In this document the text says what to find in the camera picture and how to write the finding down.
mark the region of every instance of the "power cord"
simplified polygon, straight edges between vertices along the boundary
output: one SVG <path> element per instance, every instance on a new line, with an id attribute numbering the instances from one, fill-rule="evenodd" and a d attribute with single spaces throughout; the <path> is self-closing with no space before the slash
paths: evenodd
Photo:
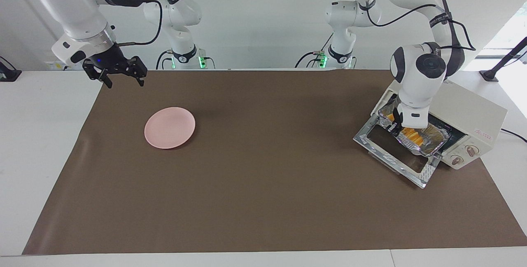
<path id="1" fill-rule="evenodd" d="M 158 62 L 156 63 L 156 70 L 159 69 L 159 63 L 161 62 L 161 59 L 163 58 L 163 56 L 166 55 L 166 54 L 169 54 L 169 53 L 170 53 L 170 51 L 164 51 L 163 53 L 161 53 L 161 55 L 159 55 Z"/>
<path id="2" fill-rule="evenodd" d="M 311 64 L 311 62 L 313 62 L 313 65 L 311 66 L 311 68 L 313 68 L 315 66 L 315 64 L 317 64 L 318 61 L 320 61 L 320 59 L 313 59 L 313 60 L 309 61 L 307 63 L 306 68 L 309 68 L 309 64 Z"/>
<path id="3" fill-rule="evenodd" d="M 351 69 L 355 69 L 355 67 L 357 66 L 357 57 L 352 57 L 352 61 L 355 60 L 355 63 L 353 64 L 353 67 L 351 67 Z"/>
<path id="4" fill-rule="evenodd" d="M 172 58 L 165 58 L 163 59 L 163 62 L 161 63 L 161 68 L 164 70 L 164 63 L 165 61 L 172 61 Z"/>
<path id="5" fill-rule="evenodd" d="M 203 58 L 203 59 L 204 59 L 204 60 L 211 60 L 213 66 L 214 66 L 214 69 L 216 69 L 216 62 L 214 62 L 214 59 L 212 59 L 211 57 L 205 57 L 205 58 Z"/>
<path id="6" fill-rule="evenodd" d="M 305 59 L 305 57 L 309 56 L 309 55 L 316 55 L 317 53 L 316 52 L 309 52 L 307 54 L 305 54 L 304 56 L 302 56 L 300 58 L 300 60 L 298 60 L 297 64 L 295 65 L 295 68 L 298 68 L 298 66 L 300 65 L 300 62 L 302 62 L 302 60 Z"/>
<path id="7" fill-rule="evenodd" d="M 7 62 L 7 64 L 9 64 L 9 65 L 13 68 L 13 70 L 17 70 L 16 67 L 13 66 L 13 64 L 11 64 L 11 62 L 9 62 L 8 60 L 6 60 L 6 58 L 0 56 L 0 59 L 2 59 L 2 60 L 4 60 L 5 62 Z"/>
<path id="8" fill-rule="evenodd" d="M 117 46 L 121 47 L 121 46 L 132 46 L 132 45 L 149 45 L 158 39 L 159 34 L 161 33 L 161 26 L 163 25 L 163 6 L 161 5 L 161 2 L 159 2 L 158 0 L 145 0 L 144 2 L 145 3 L 156 2 L 159 6 L 159 26 L 158 26 L 158 32 L 156 33 L 156 36 L 154 36 L 154 38 L 151 41 L 146 42 L 146 43 L 130 42 L 130 43 L 117 44 Z"/>
<path id="9" fill-rule="evenodd" d="M 505 129 L 501 129 L 501 131 L 503 131 L 503 132 L 505 132 L 505 133 L 508 133 L 508 134 L 512 134 L 512 135 L 514 135 L 514 136 L 520 138 L 522 141 L 525 141 L 525 143 L 527 143 L 527 139 L 525 139 L 525 137 L 523 137 L 523 136 L 521 136 L 521 135 L 519 135 L 519 134 L 516 134 L 516 133 L 514 133 L 514 132 L 512 132 L 512 131 L 505 130 Z"/>

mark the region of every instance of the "white table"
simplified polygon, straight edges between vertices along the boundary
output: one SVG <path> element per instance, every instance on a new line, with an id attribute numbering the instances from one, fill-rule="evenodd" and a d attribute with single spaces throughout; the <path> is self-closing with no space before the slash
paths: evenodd
<path id="1" fill-rule="evenodd" d="M 475 72 L 452 79 L 509 110 L 504 128 L 527 134 L 527 119 L 498 84 Z M 84 72 L 24 72 L 0 84 L 0 267 L 116 266 L 372 266 L 507 267 L 527 265 L 525 248 L 378 250 L 218 254 L 96 254 L 20 256 L 82 125 L 100 83 Z M 524 232 L 527 232 L 527 145 L 501 134 L 483 157 Z"/>

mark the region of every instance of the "green indicator light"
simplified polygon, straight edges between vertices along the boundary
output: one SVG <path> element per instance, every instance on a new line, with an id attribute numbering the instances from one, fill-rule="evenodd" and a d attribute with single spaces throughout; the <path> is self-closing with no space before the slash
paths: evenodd
<path id="1" fill-rule="evenodd" d="M 326 68 L 326 64 L 328 63 L 328 57 L 323 56 L 322 61 L 320 62 L 320 68 Z"/>
<path id="2" fill-rule="evenodd" d="M 202 57 L 199 57 L 199 63 L 201 65 L 201 68 L 207 67 L 207 62 Z"/>

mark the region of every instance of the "black cable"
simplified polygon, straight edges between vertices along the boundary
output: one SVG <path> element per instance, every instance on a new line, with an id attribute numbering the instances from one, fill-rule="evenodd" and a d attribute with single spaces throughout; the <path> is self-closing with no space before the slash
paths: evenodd
<path id="1" fill-rule="evenodd" d="M 520 57 L 518 57 L 518 59 L 514 60 L 512 63 L 509 63 L 509 64 L 507 64 L 506 66 L 503 66 L 503 67 L 511 66 L 512 64 L 518 62 L 518 61 L 519 61 L 521 58 L 523 58 L 526 54 L 527 54 L 527 51 L 525 51 L 525 53 L 523 53 Z"/>
<path id="2" fill-rule="evenodd" d="M 399 18 L 397 18 L 397 19 L 395 19 L 395 20 L 393 20 L 393 21 L 390 21 L 390 22 L 388 22 L 388 23 L 384 23 L 384 24 L 377 24 L 377 23 L 375 23 L 375 22 L 371 19 L 371 15 L 369 14 L 369 7 L 368 7 L 368 6 L 367 6 L 366 13 L 367 13 L 367 15 L 368 15 L 368 19 L 369 19 L 369 21 L 370 21 L 375 27 L 385 27 L 385 26 L 391 25 L 391 24 L 393 24 L 393 23 L 399 21 L 400 19 L 402 19 L 402 18 L 404 18 L 404 17 L 410 15 L 412 12 L 415 12 L 416 10 L 420 10 L 421 8 L 425 8 L 425 7 L 437 7 L 437 5 L 435 5 L 435 4 L 425 4 L 425 5 L 422 5 L 422 6 L 416 7 L 416 8 L 414 8 L 413 10 L 410 10 L 410 11 L 407 12 L 406 14 L 402 15 L 401 17 L 399 17 Z"/>
<path id="3" fill-rule="evenodd" d="M 466 41 L 467 43 L 469 43 L 470 47 L 448 45 L 448 46 L 440 46 L 439 49 L 466 49 L 467 51 L 476 51 L 476 48 L 472 45 L 472 42 L 470 41 L 469 33 L 467 32 L 465 25 L 463 25 L 463 23 L 460 23 L 458 21 L 454 21 L 453 19 L 448 19 L 448 21 L 451 23 L 456 23 L 457 25 L 463 28 L 463 32 L 465 32 Z"/>
<path id="4" fill-rule="evenodd" d="M 357 57 L 352 57 L 352 61 L 355 60 L 355 64 L 353 64 L 353 68 L 355 69 L 357 67 Z"/>
<path id="5" fill-rule="evenodd" d="M 161 53 L 161 55 L 159 55 L 158 62 L 156 63 L 156 70 L 159 69 L 159 63 L 161 62 L 161 58 L 162 58 L 165 54 L 168 54 L 168 51 L 164 51 L 163 53 Z"/>
<path id="6" fill-rule="evenodd" d="M 117 46 L 121 47 L 121 46 L 132 46 L 132 45 L 149 45 L 158 39 L 159 34 L 161 33 L 161 26 L 163 25 L 163 6 L 161 5 L 161 2 L 157 0 L 145 0 L 144 2 L 145 3 L 156 2 L 159 6 L 159 26 L 158 26 L 158 32 L 156 33 L 156 36 L 154 36 L 154 38 L 151 41 L 146 42 L 146 43 L 130 42 L 130 43 L 117 44 Z"/>
<path id="7" fill-rule="evenodd" d="M 203 58 L 203 59 L 205 59 L 205 60 L 211 60 L 213 66 L 214 66 L 214 69 L 216 69 L 216 62 L 214 62 L 214 59 L 212 59 L 211 57 L 205 57 L 205 58 Z"/>
<path id="8" fill-rule="evenodd" d="M 11 62 L 9 62 L 8 60 L 6 60 L 6 58 L 0 56 L 0 59 L 2 59 L 2 60 L 4 60 L 5 62 L 7 62 L 7 64 L 9 64 L 9 65 L 13 68 L 13 70 L 16 70 L 16 67 L 13 66 L 13 64 L 11 64 Z"/>
<path id="9" fill-rule="evenodd" d="M 316 53 L 315 53 L 315 52 L 309 52 L 309 53 L 305 54 L 304 56 L 302 56 L 302 57 L 300 58 L 300 60 L 298 60 L 297 64 L 295 65 L 295 68 L 298 68 L 298 66 L 300 65 L 300 62 L 302 62 L 302 60 L 304 60 L 305 57 L 307 57 L 307 56 L 309 56 L 309 55 L 316 55 Z"/>
<path id="10" fill-rule="evenodd" d="M 309 62 L 307 63 L 306 68 L 309 68 L 309 64 L 311 64 L 311 62 L 313 62 L 313 65 L 311 66 L 311 68 L 313 68 L 313 67 L 317 64 L 318 61 L 320 61 L 320 59 L 317 59 L 317 58 L 315 58 L 315 59 L 309 61 Z"/>
<path id="11" fill-rule="evenodd" d="M 335 32 L 331 33 L 331 35 L 329 36 L 327 42 L 322 47 L 321 51 L 324 51 L 324 49 L 326 48 L 326 46 L 328 45 L 329 41 L 331 40 L 331 38 L 333 37 L 334 34 L 335 34 Z"/>
<path id="12" fill-rule="evenodd" d="M 501 129 L 501 131 L 506 132 L 506 133 L 508 133 L 508 134 L 512 134 L 512 135 L 514 135 L 514 136 L 520 138 L 522 141 L 525 141 L 525 143 L 527 143 L 527 139 L 525 139 L 525 137 L 523 137 L 523 136 L 521 136 L 521 135 L 519 135 L 519 134 L 516 134 L 516 133 L 514 133 L 514 132 L 512 132 L 512 131 L 505 130 L 505 129 Z"/>
<path id="13" fill-rule="evenodd" d="M 388 23 L 384 23 L 384 24 L 377 24 L 373 21 L 373 19 L 371 19 L 371 15 L 369 14 L 369 7 L 367 7 L 367 10 L 366 10 L 366 13 L 368 15 L 368 19 L 369 21 L 375 26 L 375 27 L 385 27 L 385 26 L 388 26 L 392 23 L 395 23 L 397 21 L 399 21 L 400 19 L 410 15 L 412 12 L 416 12 L 418 10 L 420 10 L 421 8 L 425 8 L 425 7 L 438 7 L 436 4 L 425 4 L 425 5 L 422 5 L 422 6 L 418 6 L 416 8 L 414 8 L 413 10 L 410 10 L 409 12 L 407 12 L 406 14 L 403 14 L 402 16 L 400 16 L 399 18 L 393 20 L 393 21 L 390 21 Z M 466 27 L 465 25 L 463 25 L 463 23 L 460 23 L 458 21 L 454 21 L 453 19 L 448 19 L 449 22 L 451 23 L 456 23 L 457 25 L 463 27 L 463 31 L 465 32 L 465 37 L 466 37 L 466 40 L 467 42 L 469 43 L 469 46 L 470 47 L 465 47 L 465 46 L 453 46 L 453 45 L 449 45 L 449 46 L 442 46 L 442 47 L 439 47 L 439 49 L 466 49 L 467 51 L 477 51 L 476 48 L 472 45 L 472 42 L 470 41 L 470 37 L 469 37 L 469 33 L 467 32 L 466 30 Z"/>
<path id="14" fill-rule="evenodd" d="M 172 58 L 165 58 L 163 59 L 163 62 L 161 63 L 161 68 L 164 70 L 164 63 L 165 61 L 168 60 L 168 61 L 172 61 Z"/>

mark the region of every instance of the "white wall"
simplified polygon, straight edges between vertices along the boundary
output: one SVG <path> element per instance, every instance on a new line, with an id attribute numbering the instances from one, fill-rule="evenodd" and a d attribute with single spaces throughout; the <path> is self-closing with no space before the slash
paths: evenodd
<path id="1" fill-rule="evenodd" d="M 26 0 L 36 13 L 26 17 L 45 25 L 21 29 L 19 19 L 9 17 L 21 41 L 38 57 L 49 57 L 52 41 L 62 32 L 36 0 Z M 203 21 L 190 27 L 196 43 L 207 50 L 221 68 L 289 68 L 301 55 L 320 49 L 331 28 L 324 21 L 326 6 L 337 0 L 195 0 L 203 9 Z M 472 42 L 482 49 L 527 0 L 448 0 L 457 21 L 468 27 Z M 394 19 L 405 10 L 388 0 L 377 0 L 384 11 L 382 22 Z M 120 42 L 150 40 L 156 27 L 148 23 L 141 8 L 102 6 L 111 24 L 117 27 Z M 385 28 L 356 28 L 355 53 L 358 68 L 387 68 L 393 51 L 403 44 L 433 40 L 428 21 L 420 14 Z M 32 42 L 41 38 L 38 45 Z M 139 55 L 153 68 L 159 53 L 169 48 L 161 36 L 147 47 L 127 47 L 126 55 Z M 471 60 L 476 53 L 468 53 Z"/>
<path id="2" fill-rule="evenodd" d="M 13 63 L 18 70 L 32 70 L 32 68 L 42 68 L 42 62 L 25 46 L 11 29 L 5 29 L 7 24 L 0 19 L 0 56 Z"/>

